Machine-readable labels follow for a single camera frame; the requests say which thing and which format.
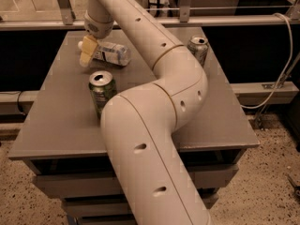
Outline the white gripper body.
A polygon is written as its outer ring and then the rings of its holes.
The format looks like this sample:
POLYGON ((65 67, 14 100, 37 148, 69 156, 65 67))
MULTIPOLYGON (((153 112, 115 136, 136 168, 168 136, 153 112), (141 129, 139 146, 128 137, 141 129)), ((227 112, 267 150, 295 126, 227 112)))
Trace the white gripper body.
POLYGON ((84 15, 84 28, 95 38, 106 38, 113 30, 113 17, 103 10, 87 10, 84 15))

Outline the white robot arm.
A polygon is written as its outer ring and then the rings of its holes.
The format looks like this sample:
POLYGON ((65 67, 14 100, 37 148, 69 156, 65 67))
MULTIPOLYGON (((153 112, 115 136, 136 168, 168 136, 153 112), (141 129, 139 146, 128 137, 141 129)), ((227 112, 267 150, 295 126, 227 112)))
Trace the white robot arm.
POLYGON ((114 96, 100 127, 109 159, 138 225, 213 225, 173 144, 172 134, 193 119, 208 81, 187 47, 135 0, 89 0, 81 61, 118 24, 154 81, 114 96))

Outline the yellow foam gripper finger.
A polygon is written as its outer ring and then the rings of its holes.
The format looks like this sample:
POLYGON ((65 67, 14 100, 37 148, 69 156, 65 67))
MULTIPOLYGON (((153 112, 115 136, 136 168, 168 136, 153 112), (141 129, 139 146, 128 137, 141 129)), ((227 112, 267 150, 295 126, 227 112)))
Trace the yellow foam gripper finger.
POLYGON ((80 65, 87 68, 98 49, 98 42, 92 35, 87 35, 79 42, 79 48, 81 50, 80 65))

